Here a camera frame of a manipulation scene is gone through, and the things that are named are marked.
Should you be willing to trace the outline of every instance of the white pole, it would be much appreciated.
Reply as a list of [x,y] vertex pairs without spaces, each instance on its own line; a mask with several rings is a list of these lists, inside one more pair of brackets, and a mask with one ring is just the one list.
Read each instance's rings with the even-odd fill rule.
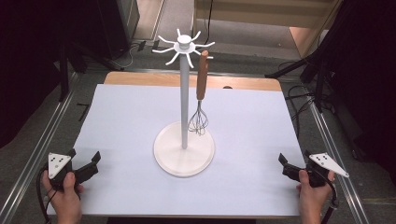
[[181,146],[187,148],[189,130],[190,66],[186,54],[180,55]]

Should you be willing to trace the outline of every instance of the handheld controller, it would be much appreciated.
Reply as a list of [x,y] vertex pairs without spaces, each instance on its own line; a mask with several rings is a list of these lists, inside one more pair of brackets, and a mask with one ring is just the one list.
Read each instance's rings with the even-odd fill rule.
[[75,174],[75,187],[98,173],[96,164],[101,159],[99,151],[96,152],[90,163],[77,170],[73,170],[71,161],[75,155],[76,151],[74,149],[71,149],[66,155],[49,154],[49,182],[55,190],[64,189],[64,178],[69,172]]
[[[312,188],[322,187],[326,184],[327,176],[329,170],[342,175],[344,177],[349,177],[346,173],[327,153],[321,154],[311,154],[308,150],[305,151],[305,156],[309,159],[306,164],[305,170],[309,175],[309,184]],[[291,165],[288,160],[279,154],[279,161],[283,165],[283,175],[288,176],[290,179],[300,182],[299,171],[303,168]]]

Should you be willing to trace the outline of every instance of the hand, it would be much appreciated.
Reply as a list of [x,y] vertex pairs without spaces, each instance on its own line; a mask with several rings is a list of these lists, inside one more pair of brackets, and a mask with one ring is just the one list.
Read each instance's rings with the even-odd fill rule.
[[[300,185],[296,188],[300,191],[299,209],[303,224],[320,223],[320,213],[323,204],[329,197],[332,189],[328,184],[319,188],[312,188],[309,185],[309,176],[306,170],[299,172]],[[330,171],[328,178],[334,180],[334,172]]]
[[[44,171],[42,181],[49,198],[51,198],[55,190],[50,184],[49,172],[47,170]],[[64,178],[64,190],[58,190],[50,201],[58,215],[58,224],[75,224],[81,220],[81,203],[74,189],[75,183],[75,175],[72,172],[67,173]],[[83,190],[84,188],[78,185],[78,192],[82,192]]]

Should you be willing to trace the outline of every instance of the floor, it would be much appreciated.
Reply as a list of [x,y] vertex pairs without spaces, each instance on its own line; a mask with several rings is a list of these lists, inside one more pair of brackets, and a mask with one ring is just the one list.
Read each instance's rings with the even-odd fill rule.
[[137,0],[136,2],[140,12],[140,19],[136,27],[134,38],[139,40],[152,40],[157,34],[165,1]]
[[[180,10],[177,0],[164,1],[163,13],[161,14],[158,29],[148,32],[146,37],[141,36],[136,39],[147,39],[148,46],[145,50],[133,51],[132,69],[168,69],[177,70],[176,65],[164,66],[170,60],[171,55],[156,55],[150,53],[150,45],[156,35],[161,35],[165,39],[173,40],[177,36],[176,28],[182,34],[187,34],[191,26],[191,9],[193,1],[183,1],[185,10]],[[202,30],[198,41],[205,42],[206,32],[201,21]],[[216,45],[210,49],[216,60],[211,65],[211,72],[227,74],[244,74],[244,76],[255,76],[270,74],[281,69],[287,62],[299,60],[298,51],[293,46],[290,32],[287,27],[257,26],[239,23],[211,22],[210,41],[216,41]],[[131,60],[129,55],[117,60],[118,63],[128,63]],[[79,74],[74,89],[74,97],[70,99],[69,107],[63,114],[62,120],[56,123],[57,132],[51,137],[47,146],[47,151],[66,152],[74,144],[78,136],[78,130],[82,125],[80,121],[83,116],[84,107],[81,104],[90,104],[96,84],[103,83],[108,72],[103,66],[90,61],[87,74]],[[280,79],[282,90],[287,95],[288,90],[300,84],[298,76],[300,70],[295,70],[290,75]],[[298,89],[294,94],[303,94],[304,89]],[[62,104],[57,103],[59,89],[56,89],[48,96],[42,106],[26,122],[14,141],[0,149],[0,162],[3,165],[0,171],[0,204],[7,202],[7,193],[14,187],[15,181],[24,169],[24,164],[29,161],[30,156],[35,153],[37,142],[40,141],[41,134],[45,131],[55,109]],[[306,102],[306,98],[300,98],[295,103],[301,106]],[[301,114],[301,130],[299,142],[302,149],[313,149],[325,151],[329,148],[323,141],[323,132],[318,129],[318,122],[312,107]],[[374,162],[358,162],[350,153],[350,144],[346,139],[342,126],[336,116],[329,111],[323,113],[325,124],[330,131],[331,138],[346,170],[350,173],[351,184],[358,193],[358,198],[364,209],[366,219],[359,220],[351,212],[354,204],[347,196],[348,189],[344,189],[341,178],[337,178],[337,188],[340,195],[340,208],[334,212],[329,223],[396,223],[394,211],[396,208],[396,188],[391,183],[388,173]],[[32,184],[28,184],[25,189],[25,196],[16,209],[15,216],[9,223],[40,223],[42,218],[35,197],[35,171],[33,171]],[[84,217],[82,223],[106,223],[106,217]],[[258,220],[257,223],[296,223],[296,219],[280,220]]]

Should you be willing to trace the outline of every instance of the white table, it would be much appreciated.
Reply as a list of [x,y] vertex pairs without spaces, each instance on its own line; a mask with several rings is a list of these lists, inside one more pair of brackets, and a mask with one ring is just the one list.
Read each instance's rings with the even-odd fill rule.
[[[215,140],[216,153],[203,172],[189,178],[169,175],[153,156],[157,134],[180,118],[177,76],[110,73],[105,83],[96,89],[75,144],[75,168],[86,164],[98,150],[102,155],[99,173],[84,183],[83,214],[239,218],[299,215],[297,182],[282,175],[277,159],[283,153],[297,166],[304,166],[304,160],[276,80],[208,77],[203,110],[209,117],[207,129]],[[211,88],[222,86],[234,89]],[[267,91],[235,89],[248,86]],[[195,88],[191,88],[190,114],[196,103]]]

